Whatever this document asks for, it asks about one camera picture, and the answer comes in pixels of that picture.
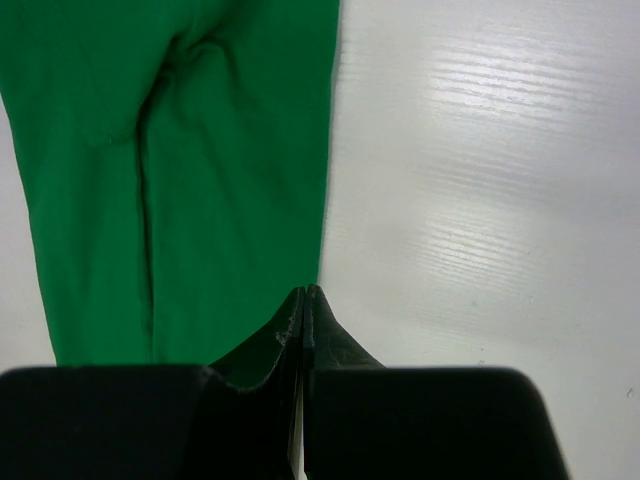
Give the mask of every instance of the wood grain texture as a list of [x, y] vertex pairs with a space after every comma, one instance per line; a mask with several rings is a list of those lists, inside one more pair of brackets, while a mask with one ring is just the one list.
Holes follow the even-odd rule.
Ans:
[[639, 23], [621, 0], [343, 4], [337, 317], [387, 364], [522, 370], [583, 480], [640, 471]]

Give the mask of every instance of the green fabric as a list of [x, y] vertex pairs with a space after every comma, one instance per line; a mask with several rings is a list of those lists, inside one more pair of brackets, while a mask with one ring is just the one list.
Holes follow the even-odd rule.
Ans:
[[316, 280], [337, 0], [2, 0], [59, 364], [199, 362]]

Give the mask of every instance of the green pants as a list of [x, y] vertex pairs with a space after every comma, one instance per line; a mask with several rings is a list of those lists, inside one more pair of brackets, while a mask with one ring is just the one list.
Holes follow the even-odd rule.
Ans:
[[59, 364], [198, 362], [313, 282], [338, 0], [3, 0]]

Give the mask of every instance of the green garment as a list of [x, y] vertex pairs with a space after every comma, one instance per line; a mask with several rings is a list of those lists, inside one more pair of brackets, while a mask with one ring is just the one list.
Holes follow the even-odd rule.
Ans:
[[58, 364], [209, 363], [316, 280], [338, 0], [2, 0]]

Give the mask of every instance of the white surface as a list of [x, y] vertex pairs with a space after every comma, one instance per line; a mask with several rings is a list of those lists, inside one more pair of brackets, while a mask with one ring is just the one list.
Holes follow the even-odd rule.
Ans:
[[640, 472], [638, 25], [630, 0], [343, 11], [334, 312], [387, 364], [528, 374], [580, 480]]
[[55, 361], [35, 269], [11, 130], [0, 101], [0, 373]]

